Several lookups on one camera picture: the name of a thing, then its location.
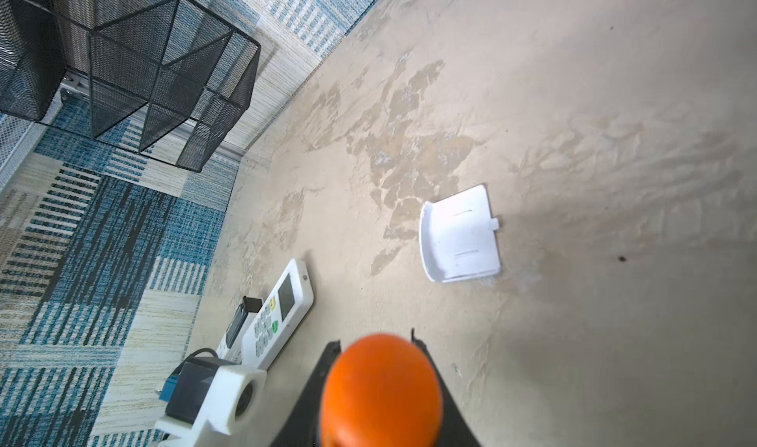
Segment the orange black handle screwdriver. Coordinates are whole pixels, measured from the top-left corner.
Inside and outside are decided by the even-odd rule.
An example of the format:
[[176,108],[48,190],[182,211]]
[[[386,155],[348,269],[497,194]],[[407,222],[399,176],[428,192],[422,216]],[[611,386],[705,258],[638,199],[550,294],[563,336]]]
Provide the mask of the orange black handle screwdriver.
[[373,334],[337,357],[321,399],[323,446],[432,446],[441,431],[442,388],[409,340]]

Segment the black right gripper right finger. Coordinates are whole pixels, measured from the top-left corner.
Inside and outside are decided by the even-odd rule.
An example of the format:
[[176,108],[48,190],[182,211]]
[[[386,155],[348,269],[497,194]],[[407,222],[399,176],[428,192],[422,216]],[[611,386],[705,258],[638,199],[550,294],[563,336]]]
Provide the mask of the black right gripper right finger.
[[416,337],[415,330],[411,330],[411,342],[415,344],[417,348],[420,348],[421,352],[428,358],[431,366],[433,367],[439,385],[441,388],[443,399],[443,420],[439,435],[435,441],[436,447],[480,447],[481,444],[473,434],[472,430],[464,420],[461,411],[457,407],[449,388],[445,384],[444,378],[441,372],[437,368],[433,357],[431,356],[425,342]]

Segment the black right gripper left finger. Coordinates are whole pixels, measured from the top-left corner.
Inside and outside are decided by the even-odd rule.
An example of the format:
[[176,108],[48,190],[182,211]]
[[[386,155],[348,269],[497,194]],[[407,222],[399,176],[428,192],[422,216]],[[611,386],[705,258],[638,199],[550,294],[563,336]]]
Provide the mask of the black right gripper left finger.
[[339,340],[325,346],[287,421],[271,442],[271,447],[321,446],[321,397],[329,371],[341,352]]

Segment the white battery cover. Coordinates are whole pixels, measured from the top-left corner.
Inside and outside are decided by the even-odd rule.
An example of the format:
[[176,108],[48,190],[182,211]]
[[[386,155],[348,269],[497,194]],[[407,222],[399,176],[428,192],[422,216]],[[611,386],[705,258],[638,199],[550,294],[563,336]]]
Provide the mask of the white battery cover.
[[502,271],[496,241],[499,228],[483,184],[438,202],[425,202],[419,245],[428,279],[450,283],[498,275]]

